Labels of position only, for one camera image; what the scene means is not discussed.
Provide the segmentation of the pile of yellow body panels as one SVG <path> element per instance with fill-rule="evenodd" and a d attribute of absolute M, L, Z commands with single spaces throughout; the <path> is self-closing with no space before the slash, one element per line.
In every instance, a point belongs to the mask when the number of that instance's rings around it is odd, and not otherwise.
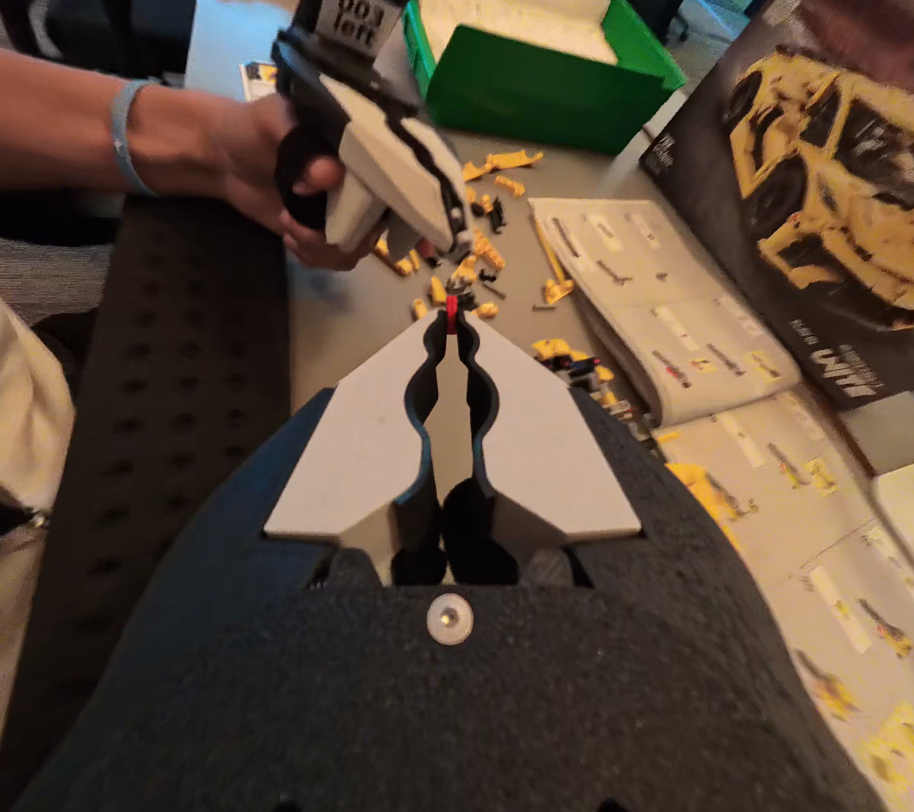
<path fill-rule="evenodd" d="M 482 178 L 493 177 L 498 188 L 506 189 L 514 199 L 526 195 L 526 187 L 519 178 L 511 178 L 507 173 L 512 170 L 531 168 L 544 158 L 545 153 L 538 150 L 532 153 L 524 149 L 509 152 L 490 153 L 483 164 L 477 165 L 471 161 L 463 165 L 463 184 L 467 201 L 470 203 L 471 212 L 477 219 L 487 218 L 493 234 L 500 234 L 507 226 L 504 205 L 500 198 L 488 193 L 478 193 L 474 183 Z M 538 242 L 545 253 L 552 271 L 552 278 L 548 279 L 542 291 L 543 302 L 534 304 L 533 310 L 552 309 L 566 297 L 569 297 L 576 288 L 575 281 L 565 272 L 556 253 L 547 240 L 545 231 L 539 221 L 534 221 L 534 229 Z M 407 277 L 417 273 L 420 265 L 425 263 L 430 269 L 435 269 L 438 264 L 436 257 L 423 258 L 418 250 L 412 249 L 405 256 L 395 258 L 383 236 L 376 241 L 373 254 L 398 276 Z M 471 251 L 458 259 L 458 266 L 443 283 L 439 278 L 429 282 L 428 300 L 437 307 L 446 304 L 446 298 L 453 296 L 463 302 L 463 307 L 473 310 L 479 317 L 492 318 L 497 315 L 496 303 L 474 303 L 474 285 L 479 284 L 497 297 L 504 294 L 497 288 L 497 280 L 504 271 L 506 262 L 497 251 L 492 240 L 479 227 L 474 227 L 474 242 Z"/>

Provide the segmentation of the person's left hand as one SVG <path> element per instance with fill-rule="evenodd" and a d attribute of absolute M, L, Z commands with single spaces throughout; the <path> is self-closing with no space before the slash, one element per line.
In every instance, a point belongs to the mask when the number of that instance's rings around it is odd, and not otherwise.
<path fill-rule="evenodd" d="M 297 222 L 275 183 L 280 144 L 294 126 L 289 103 L 277 94 L 240 102 L 196 91 L 145 87 L 128 119 L 132 164 L 161 196 L 227 203 L 280 236 L 305 267 L 350 271 L 378 240 L 373 230 L 354 252 Z"/>

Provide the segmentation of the green plastic bin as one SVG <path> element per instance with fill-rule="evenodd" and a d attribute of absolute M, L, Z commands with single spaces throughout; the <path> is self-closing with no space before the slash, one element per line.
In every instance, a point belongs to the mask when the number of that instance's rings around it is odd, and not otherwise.
<path fill-rule="evenodd" d="M 622 152 L 686 76 L 628 1 L 610 2 L 603 29 L 614 65 L 467 27 L 454 31 L 436 62 L 411 0 L 402 30 L 428 111 L 448 129 Z"/>

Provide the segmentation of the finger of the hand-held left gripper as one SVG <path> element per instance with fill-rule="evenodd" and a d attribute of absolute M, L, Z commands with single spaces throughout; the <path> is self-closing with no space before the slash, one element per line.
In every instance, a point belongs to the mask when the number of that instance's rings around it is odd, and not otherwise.
<path fill-rule="evenodd" d="M 451 144 L 431 123 L 416 116 L 399 120 L 403 138 L 438 184 L 440 210 L 450 232 L 449 245 L 469 245 L 473 218 L 466 198 L 461 162 Z"/>
<path fill-rule="evenodd" d="M 402 224 L 395 250 L 419 238 L 442 256 L 456 256 L 459 245 L 449 245 L 438 184 L 404 140 L 402 118 L 329 75 L 320 81 L 348 119 L 337 149 L 345 178 L 327 197 L 327 241 L 349 253 L 387 215 L 389 228 L 396 220 Z"/>

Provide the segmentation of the grey desk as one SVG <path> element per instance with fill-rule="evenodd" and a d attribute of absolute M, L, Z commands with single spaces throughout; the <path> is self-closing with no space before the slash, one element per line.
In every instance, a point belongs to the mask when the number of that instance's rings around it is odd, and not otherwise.
<path fill-rule="evenodd" d="M 189 87 L 243 98 L 240 67 L 266 61 L 278 29 L 297 0 L 197 0 L 188 60 Z M 545 158 L 519 178 L 534 197 L 604 198 L 656 201 L 666 218 L 708 271 L 729 282 L 695 247 L 696 242 L 658 191 L 638 170 L 646 147 L 642 132 L 616 158 L 597 153 L 545 148 Z M 522 347 L 549 336 L 565 338 L 590 353 L 606 354 L 588 303 L 576 293 L 552 311 L 534 311 L 549 274 L 530 222 L 525 197 L 509 203 L 508 226 L 495 246 L 507 260 L 499 286 L 494 329 Z M 367 360 L 411 322 L 412 301 L 424 296 L 430 270 L 398 277 L 372 255 L 350 274 L 335 277 L 289 266 L 291 405 L 302 406 L 320 388 L 331 386 Z M 432 452 L 441 489 L 470 468 L 463 450 L 469 431 L 463 396 L 441 390 L 431 418 Z M 787 493 L 772 506 L 762 499 L 759 514 L 730 521 L 729 536 L 760 584 L 786 635 L 794 666 L 817 708 L 853 760 L 885 801 L 888 810 L 912 810 L 912 749 L 902 740 L 912 725 L 912 650 L 898 657 L 895 645 L 879 635 L 875 619 L 860 605 L 882 613 L 912 638 L 912 558 L 897 543 L 873 503 L 864 466 L 837 415 L 809 384 L 765 399 L 761 406 L 730 410 L 732 418 L 712 416 L 685 431 L 660 432 L 662 455 L 674 463 L 697 463 L 725 470 L 721 482 L 738 483 L 740 495 Z M 761 466 L 748 465 L 747 434 L 762 451 Z M 798 469 L 817 455 L 834 469 L 837 491 L 822 495 L 790 489 L 784 470 L 771 460 L 768 437 L 785 456 L 799 456 Z"/>

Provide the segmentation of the light blue wristband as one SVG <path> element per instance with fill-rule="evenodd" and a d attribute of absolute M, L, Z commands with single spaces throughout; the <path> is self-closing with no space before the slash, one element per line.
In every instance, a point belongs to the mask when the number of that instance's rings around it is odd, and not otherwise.
<path fill-rule="evenodd" d="M 150 79 L 135 79 L 120 87 L 109 105 L 109 134 L 112 143 L 115 166 L 132 194 L 157 198 L 158 193 L 142 180 L 131 157 L 129 121 L 131 110 L 143 89 L 158 86 Z"/>

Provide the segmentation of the partly built toy car model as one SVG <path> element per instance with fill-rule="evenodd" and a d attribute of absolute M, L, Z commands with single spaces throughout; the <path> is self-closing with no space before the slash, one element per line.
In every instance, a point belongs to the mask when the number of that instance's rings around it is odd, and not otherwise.
<path fill-rule="evenodd" d="M 632 404 L 617 394 L 615 374 L 600 358 L 572 348 L 565 339 L 544 338 L 532 345 L 536 361 L 561 377 L 569 386 L 583 390 L 604 413 L 621 423 L 636 442 L 661 460 L 715 521 L 740 557 L 744 550 L 733 526 L 758 511 L 753 499 L 741 502 L 710 472 L 706 458 L 700 461 L 669 456 L 670 445 L 682 438 L 676 430 L 651 430 Z"/>

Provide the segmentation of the person's left forearm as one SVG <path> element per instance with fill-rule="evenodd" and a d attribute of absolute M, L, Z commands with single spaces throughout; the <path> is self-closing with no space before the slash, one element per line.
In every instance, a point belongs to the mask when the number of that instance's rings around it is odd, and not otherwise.
<path fill-rule="evenodd" d="M 1 189 L 127 190 L 109 105 L 128 81 L 1 52 Z"/>

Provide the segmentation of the yellow printed sheet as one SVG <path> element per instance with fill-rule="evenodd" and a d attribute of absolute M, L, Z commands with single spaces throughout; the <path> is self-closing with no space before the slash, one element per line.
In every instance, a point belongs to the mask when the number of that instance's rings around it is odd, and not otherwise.
<path fill-rule="evenodd" d="M 268 98 L 277 91 L 277 67 L 274 64 L 248 62 L 238 66 L 246 102 Z"/>

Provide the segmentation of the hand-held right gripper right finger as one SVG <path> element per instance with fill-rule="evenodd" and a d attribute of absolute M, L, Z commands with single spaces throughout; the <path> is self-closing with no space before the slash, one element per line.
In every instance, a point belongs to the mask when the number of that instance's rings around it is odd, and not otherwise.
<path fill-rule="evenodd" d="M 538 555 L 642 534 L 584 407 L 602 409 L 475 312 L 452 335 L 467 372 L 472 470 L 449 494 L 460 584 L 515 584 Z"/>

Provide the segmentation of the instruction booklet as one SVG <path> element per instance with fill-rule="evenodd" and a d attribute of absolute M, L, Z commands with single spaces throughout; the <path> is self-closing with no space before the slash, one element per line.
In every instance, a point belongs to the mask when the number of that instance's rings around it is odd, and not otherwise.
<path fill-rule="evenodd" d="M 793 358 L 658 204 L 530 201 L 556 276 L 735 548 L 787 669 L 888 810 L 912 810 L 912 562 Z"/>

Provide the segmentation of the toy car set box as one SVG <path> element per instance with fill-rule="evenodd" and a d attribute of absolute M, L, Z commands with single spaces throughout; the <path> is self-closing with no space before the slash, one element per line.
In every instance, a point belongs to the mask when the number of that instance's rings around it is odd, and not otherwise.
<path fill-rule="evenodd" d="M 913 0 L 767 0 L 641 165 L 838 409 L 912 392 Z"/>

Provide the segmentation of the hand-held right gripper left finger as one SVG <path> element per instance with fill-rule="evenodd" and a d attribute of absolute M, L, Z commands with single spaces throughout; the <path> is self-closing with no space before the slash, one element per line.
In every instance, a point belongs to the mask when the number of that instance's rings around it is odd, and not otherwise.
<path fill-rule="evenodd" d="M 430 313 L 343 378 L 268 516 L 264 534 L 360 550 L 396 585 L 447 567 L 425 421 L 450 318 Z"/>

